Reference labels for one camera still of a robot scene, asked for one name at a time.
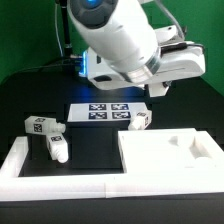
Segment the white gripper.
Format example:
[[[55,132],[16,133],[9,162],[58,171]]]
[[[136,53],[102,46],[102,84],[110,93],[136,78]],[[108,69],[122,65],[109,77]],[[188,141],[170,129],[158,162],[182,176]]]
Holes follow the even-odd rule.
[[[134,74],[122,75],[110,68],[92,49],[87,51],[88,80],[101,90],[149,87],[155,83],[169,88],[175,80],[198,77],[204,72],[204,47],[189,41],[162,46],[160,65],[155,73],[143,68]]]

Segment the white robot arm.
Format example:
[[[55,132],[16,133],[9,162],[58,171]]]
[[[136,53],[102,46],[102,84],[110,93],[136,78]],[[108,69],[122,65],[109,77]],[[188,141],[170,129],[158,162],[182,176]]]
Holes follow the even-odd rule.
[[[154,2],[172,24],[154,29],[142,8]],[[161,0],[68,0],[68,14],[106,64],[90,62],[88,79],[103,90],[164,84],[205,73],[204,47],[185,39],[178,21]]]

